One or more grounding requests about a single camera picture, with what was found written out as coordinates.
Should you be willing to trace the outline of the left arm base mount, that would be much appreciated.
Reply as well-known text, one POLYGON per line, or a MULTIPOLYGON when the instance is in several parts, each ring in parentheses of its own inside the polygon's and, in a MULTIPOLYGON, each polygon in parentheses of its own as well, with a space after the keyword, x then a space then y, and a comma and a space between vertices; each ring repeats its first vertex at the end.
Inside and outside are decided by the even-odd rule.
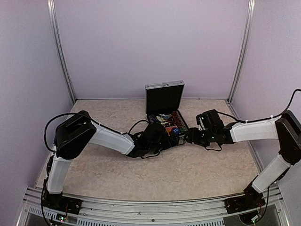
POLYGON ((66 197, 61 194, 48 194, 42 197, 41 204, 43 207, 52 210, 78 215, 81 209, 82 200, 66 197))

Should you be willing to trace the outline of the orange big blind button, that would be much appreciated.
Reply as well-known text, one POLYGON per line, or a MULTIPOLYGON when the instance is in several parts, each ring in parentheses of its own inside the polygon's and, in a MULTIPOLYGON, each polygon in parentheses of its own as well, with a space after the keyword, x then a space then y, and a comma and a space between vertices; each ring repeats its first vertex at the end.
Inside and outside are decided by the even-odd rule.
POLYGON ((172 131, 173 127, 165 128, 166 132, 169 134, 172 131))

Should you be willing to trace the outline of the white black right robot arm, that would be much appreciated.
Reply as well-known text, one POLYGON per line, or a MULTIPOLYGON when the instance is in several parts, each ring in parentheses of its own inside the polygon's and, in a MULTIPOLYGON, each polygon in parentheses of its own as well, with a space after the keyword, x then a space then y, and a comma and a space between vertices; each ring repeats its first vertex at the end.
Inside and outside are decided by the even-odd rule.
POLYGON ((184 139, 205 149, 212 143, 221 147, 247 141, 277 140, 280 147, 277 156, 244 189, 244 195, 227 201, 229 207, 238 205, 245 209, 263 205, 263 192, 301 160, 301 124, 288 107, 275 116, 253 121, 236 119, 228 125, 224 125, 220 115, 215 109, 197 115, 198 126, 190 128, 184 139))

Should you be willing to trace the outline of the aluminium poker set case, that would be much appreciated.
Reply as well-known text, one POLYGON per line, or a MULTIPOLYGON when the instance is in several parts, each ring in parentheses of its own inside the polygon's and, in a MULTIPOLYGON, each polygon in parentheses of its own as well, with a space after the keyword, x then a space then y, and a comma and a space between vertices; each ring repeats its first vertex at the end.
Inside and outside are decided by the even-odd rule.
MULTIPOLYGON (((187 129, 189 129, 185 119, 179 111, 184 85, 184 81, 182 80, 145 85, 145 113, 147 120, 148 115, 150 114, 155 116, 160 114, 172 115, 173 111, 177 111, 183 119, 187 129)), ((168 123, 160 123, 159 121, 158 123, 164 129, 168 127, 178 127, 173 116, 168 123)), ((178 135, 182 138, 182 144, 185 143, 184 136, 186 134, 187 133, 180 133, 178 135)))

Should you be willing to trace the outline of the blue small blind button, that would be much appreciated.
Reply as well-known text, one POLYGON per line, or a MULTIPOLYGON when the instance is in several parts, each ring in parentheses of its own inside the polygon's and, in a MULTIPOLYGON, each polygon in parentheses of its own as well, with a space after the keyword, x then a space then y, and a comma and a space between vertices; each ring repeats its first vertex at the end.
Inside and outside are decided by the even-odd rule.
POLYGON ((172 127, 171 131, 169 132, 169 135, 179 135, 181 133, 181 130, 178 127, 172 127))

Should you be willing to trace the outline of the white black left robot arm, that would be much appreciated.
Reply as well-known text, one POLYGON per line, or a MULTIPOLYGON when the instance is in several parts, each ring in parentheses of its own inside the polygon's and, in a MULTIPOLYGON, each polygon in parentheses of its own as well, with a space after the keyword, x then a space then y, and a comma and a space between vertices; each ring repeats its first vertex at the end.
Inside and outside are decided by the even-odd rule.
POLYGON ((148 158, 179 145, 180 137, 168 133, 159 123, 148 123, 144 131, 131 134, 106 127, 92 119, 87 111, 68 113, 69 118, 57 126, 52 155, 47 164, 47 177, 43 183, 42 206, 62 209, 68 204, 63 196, 63 183, 72 161, 87 144, 96 144, 117 151, 130 158, 148 158))

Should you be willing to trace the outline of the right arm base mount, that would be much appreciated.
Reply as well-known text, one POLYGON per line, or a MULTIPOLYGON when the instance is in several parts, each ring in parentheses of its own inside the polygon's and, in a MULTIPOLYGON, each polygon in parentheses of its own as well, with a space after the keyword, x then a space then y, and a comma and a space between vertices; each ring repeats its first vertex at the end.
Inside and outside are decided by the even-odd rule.
POLYGON ((227 214, 248 210, 245 196, 228 198, 224 201, 227 214))

